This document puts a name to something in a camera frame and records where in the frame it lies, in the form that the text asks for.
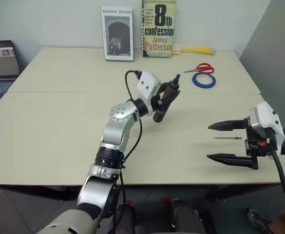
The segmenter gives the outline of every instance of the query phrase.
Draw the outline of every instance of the blue tape roll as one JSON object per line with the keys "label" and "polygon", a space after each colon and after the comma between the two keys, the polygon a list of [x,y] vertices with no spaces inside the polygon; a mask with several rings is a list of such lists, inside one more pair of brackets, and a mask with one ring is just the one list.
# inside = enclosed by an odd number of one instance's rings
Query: blue tape roll
{"label": "blue tape roll", "polygon": [[[210,84],[202,84],[202,83],[198,82],[198,81],[197,81],[197,77],[198,77],[199,75],[206,75],[206,76],[209,76],[209,77],[211,78],[211,80],[212,80],[211,83],[210,83]],[[213,76],[212,76],[211,74],[209,74],[209,73],[198,72],[198,73],[195,73],[195,74],[194,74],[194,76],[193,76],[193,78],[192,78],[192,82],[193,82],[193,84],[195,84],[196,86],[198,86],[198,87],[200,87],[200,88],[203,88],[203,89],[210,89],[210,88],[212,88],[212,87],[215,86],[215,84],[216,84],[216,78],[213,77]]]}

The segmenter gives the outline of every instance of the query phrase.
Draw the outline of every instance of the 8th confession book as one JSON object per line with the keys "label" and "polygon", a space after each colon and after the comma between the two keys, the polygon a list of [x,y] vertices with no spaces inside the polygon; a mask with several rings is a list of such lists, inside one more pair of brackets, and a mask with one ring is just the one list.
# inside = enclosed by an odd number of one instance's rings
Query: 8th confession book
{"label": "8th confession book", "polygon": [[143,0],[143,57],[170,57],[176,0]]}
{"label": "8th confession book", "polygon": [[133,60],[133,9],[101,6],[104,58]]}

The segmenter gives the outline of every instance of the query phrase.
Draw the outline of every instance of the floor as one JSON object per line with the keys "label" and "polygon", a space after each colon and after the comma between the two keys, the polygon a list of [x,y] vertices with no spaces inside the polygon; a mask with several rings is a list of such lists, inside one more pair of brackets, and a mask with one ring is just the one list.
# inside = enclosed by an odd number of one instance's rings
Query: floor
{"label": "floor", "polygon": [[[205,189],[128,188],[126,197],[133,201],[136,215],[136,233],[169,231],[164,197],[180,198],[191,206],[202,204]],[[76,201],[58,201],[0,190],[0,234],[32,234],[41,230],[60,213],[74,208]],[[274,219],[285,212],[285,197],[280,186],[240,195],[208,204],[212,210],[217,234],[259,234],[245,218],[245,209],[261,211]],[[107,233],[111,219],[104,219],[98,234]]]}

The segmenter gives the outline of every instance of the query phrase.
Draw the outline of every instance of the photo on book cover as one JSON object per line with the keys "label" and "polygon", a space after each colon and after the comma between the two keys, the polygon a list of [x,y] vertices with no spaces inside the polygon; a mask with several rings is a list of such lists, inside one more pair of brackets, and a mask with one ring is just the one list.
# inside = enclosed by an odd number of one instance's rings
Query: photo on book cover
{"label": "photo on book cover", "polygon": [[104,58],[133,60],[132,9],[101,7]]}

